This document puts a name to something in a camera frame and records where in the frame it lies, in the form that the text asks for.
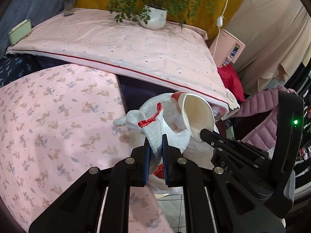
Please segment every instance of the white pot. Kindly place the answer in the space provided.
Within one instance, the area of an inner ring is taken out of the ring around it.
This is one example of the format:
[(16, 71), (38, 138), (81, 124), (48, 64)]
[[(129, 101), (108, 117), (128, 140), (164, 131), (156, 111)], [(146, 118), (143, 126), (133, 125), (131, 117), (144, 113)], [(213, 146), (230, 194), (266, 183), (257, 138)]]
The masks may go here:
[(145, 6), (145, 8), (151, 10), (151, 12), (147, 12), (150, 16), (150, 20), (148, 20), (148, 23), (145, 24), (144, 20), (141, 20), (140, 17), (138, 18), (139, 23), (142, 27), (145, 27), (150, 30), (159, 30), (166, 24), (166, 16), (167, 16), (167, 10), (159, 10), (152, 7)]

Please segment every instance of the beige curtain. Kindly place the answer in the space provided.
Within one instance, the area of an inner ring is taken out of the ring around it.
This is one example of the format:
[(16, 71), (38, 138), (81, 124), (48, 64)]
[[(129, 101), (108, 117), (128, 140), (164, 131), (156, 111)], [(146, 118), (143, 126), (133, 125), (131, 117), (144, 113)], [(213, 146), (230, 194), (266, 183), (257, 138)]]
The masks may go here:
[(244, 0), (225, 28), (245, 45), (234, 64), (244, 92), (286, 81), (311, 43), (311, 18), (300, 0)]

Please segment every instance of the black patterned fabric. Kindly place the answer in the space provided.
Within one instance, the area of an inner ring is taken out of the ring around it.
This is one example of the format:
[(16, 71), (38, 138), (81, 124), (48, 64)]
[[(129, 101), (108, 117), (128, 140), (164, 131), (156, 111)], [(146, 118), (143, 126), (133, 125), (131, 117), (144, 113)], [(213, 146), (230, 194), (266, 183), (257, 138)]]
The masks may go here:
[(7, 54), (0, 58), (0, 88), (40, 70), (37, 60), (29, 54)]

